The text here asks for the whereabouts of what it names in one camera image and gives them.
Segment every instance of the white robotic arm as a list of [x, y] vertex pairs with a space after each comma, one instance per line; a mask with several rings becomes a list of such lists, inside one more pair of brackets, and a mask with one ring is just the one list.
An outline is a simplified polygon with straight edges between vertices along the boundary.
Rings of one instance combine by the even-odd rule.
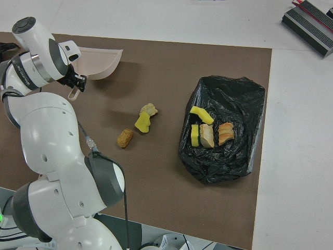
[[[20, 128], [25, 161], [42, 176], [16, 191], [12, 216], [18, 228], [58, 250], [120, 250], [114, 235], [92, 215], [123, 197], [120, 166], [96, 149], [85, 157], [71, 104], [52, 93], [29, 92], [55, 80], [84, 89], [71, 62], [80, 57], [73, 41], [58, 44], [35, 18], [18, 21], [12, 32], [28, 52], [0, 64], [2, 100]], [[21, 246], [0, 242], [0, 249]]]

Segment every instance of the brown table surface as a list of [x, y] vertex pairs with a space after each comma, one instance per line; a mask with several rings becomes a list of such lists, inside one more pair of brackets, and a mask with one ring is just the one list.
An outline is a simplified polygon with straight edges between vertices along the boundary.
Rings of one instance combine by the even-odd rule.
[[[262, 131], [253, 173], [236, 181], [203, 185], [178, 158], [178, 141], [187, 101], [203, 76], [247, 77], [268, 90], [271, 49], [55, 35], [58, 42], [124, 49], [115, 72], [90, 81], [72, 103], [77, 118], [105, 155], [125, 170], [129, 219], [143, 224], [250, 249], [260, 170]], [[15, 42], [0, 32], [0, 42]], [[10, 57], [16, 52], [8, 52]], [[57, 83], [43, 88], [66, 97], [70, 89]], [[150, 131], [134, 128], [140, 108], [154, 103], [158, 115]], [[0, 186], [16, 190], [37, 174], [25, 164], [20, 133], [0, 105]], [[116, 139], [134, 130], [127, 148]], [[89, 152], [81, 137], [81, 147]], [[124, 217], [123, 202], [103, 213]]]

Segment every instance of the yellow pepper piece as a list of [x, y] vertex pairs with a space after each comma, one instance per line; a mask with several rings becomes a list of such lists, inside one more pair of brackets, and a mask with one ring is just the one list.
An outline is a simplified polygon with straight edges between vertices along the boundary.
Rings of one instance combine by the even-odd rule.
[[199, 118], [208, 125], [212, 124], [214, 121], [214, 119], [207, 113], [204, 108], [193, 106], [190, 110], [190, 113], [198, 115]]
[[193, 124], [191, 125], [191, 144], [193, 147], [199, 146], [199, 125]]
[[148, 133], [150, 126], [150, 115], [148, 115], [146, 112], [142, 112], [134, 126], [142, 133]]

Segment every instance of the bread slice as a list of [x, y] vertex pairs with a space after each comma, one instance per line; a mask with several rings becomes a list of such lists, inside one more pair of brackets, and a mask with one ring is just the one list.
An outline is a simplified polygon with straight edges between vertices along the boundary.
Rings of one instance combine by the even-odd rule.
[[200, 142], [206, 148], [214, 147], [213, 125], [200, 125]]
[[229, 122], [226, 122], [219, 126], [219, 146], [223, 145], [229, 140], [235, 139], [233, 128], [234, 125]]

